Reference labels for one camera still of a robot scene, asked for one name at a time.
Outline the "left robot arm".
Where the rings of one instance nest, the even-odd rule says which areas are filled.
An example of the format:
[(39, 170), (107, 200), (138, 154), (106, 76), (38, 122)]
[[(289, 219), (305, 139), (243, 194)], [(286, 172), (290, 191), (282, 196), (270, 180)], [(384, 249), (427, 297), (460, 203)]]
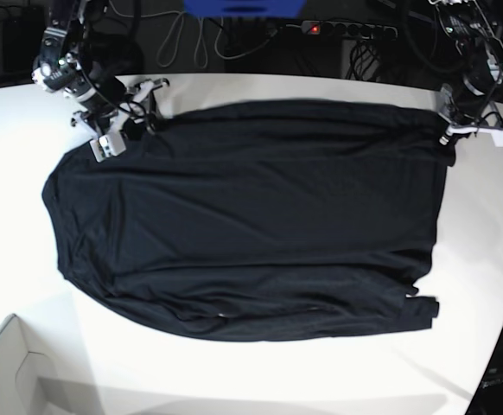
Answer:
[(436, 112), (447, 124), (440, 143), (488, 134), (503, 148), (503, 116), (497, 106), (503, 93), (503, 23), (484, 1), (430, 1), (433, 26), (453, 44), (458, 56), (441, 66), (417, 43), (409, 20), (412, 1), (399, 7), (402, 35), (411, 52), (431, 72), (454, 78), (436, 94)]

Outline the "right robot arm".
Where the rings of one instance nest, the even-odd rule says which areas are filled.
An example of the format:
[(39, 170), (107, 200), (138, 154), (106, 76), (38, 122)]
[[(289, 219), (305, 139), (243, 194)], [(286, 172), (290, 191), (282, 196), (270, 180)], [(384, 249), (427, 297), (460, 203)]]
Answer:
[(43, 90), (61, 92), (80, 105), (71, 125), (86, 130), (99, 163), (125, 152), (138, 128), (158, 134), (161, 122), (154, 93), (169, 85), (165, 78), (129, 86), (120, 80), (120, 75), (143, 68), (137, 44), (142, 4), (133, 2), (124, 35), (96, 31), (95, 24), (107, 10), (106, 1), (52, 2), (32, 71), (32, 80)]

